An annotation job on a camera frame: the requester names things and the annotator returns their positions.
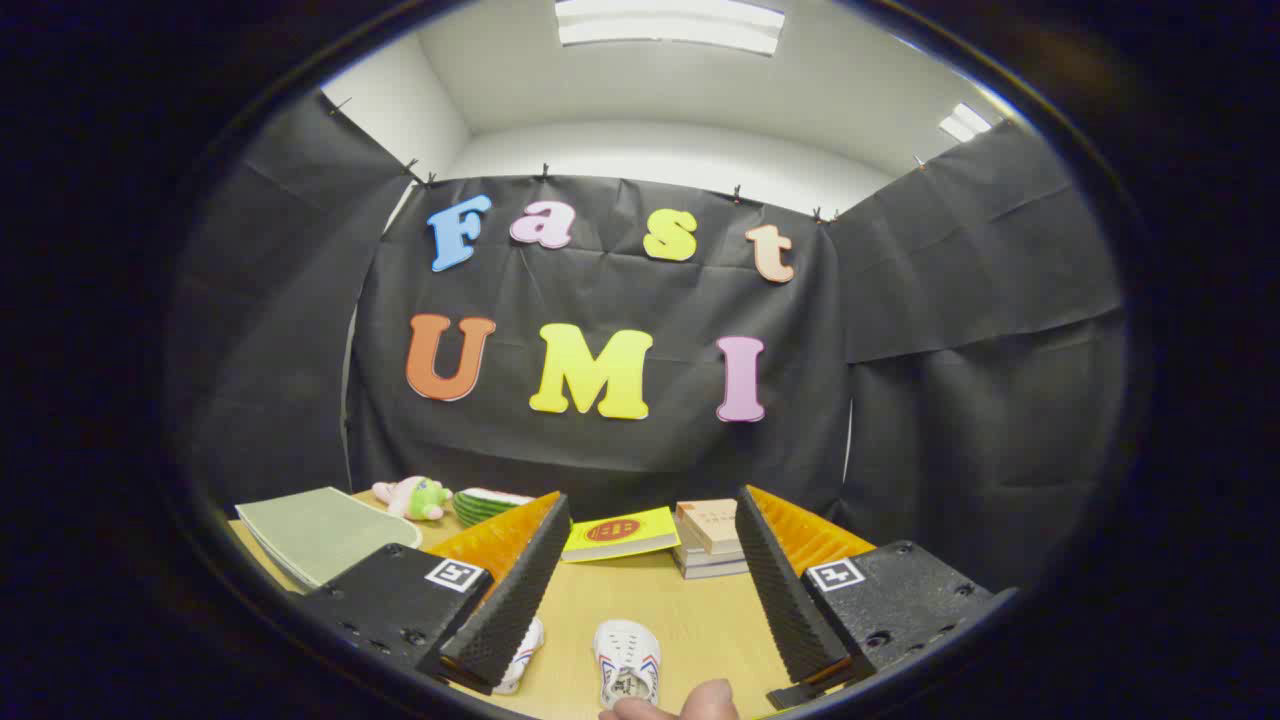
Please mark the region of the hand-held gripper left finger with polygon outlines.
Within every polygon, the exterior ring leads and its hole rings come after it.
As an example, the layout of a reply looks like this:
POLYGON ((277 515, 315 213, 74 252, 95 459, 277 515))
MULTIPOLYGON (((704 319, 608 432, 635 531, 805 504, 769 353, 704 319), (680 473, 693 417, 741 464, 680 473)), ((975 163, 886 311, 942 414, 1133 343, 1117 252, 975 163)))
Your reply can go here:
POLYGON ((429 550, 383 544, 303 594, 300 607, 346 657, 490 694, 517 656, 570 530, 570 502, 552 492, 429 550))

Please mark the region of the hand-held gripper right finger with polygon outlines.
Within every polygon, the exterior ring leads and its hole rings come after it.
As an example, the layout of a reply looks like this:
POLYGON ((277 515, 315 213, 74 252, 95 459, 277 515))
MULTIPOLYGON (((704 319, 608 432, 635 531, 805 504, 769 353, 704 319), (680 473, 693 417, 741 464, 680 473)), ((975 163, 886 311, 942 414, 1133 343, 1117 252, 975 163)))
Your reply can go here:
POLYGON ((739 492, 735 528, 790 680, 768 694, 778 711, 861 694, 1018 594, 986 589, 915 542, 876 547, 754 486, 739 492))

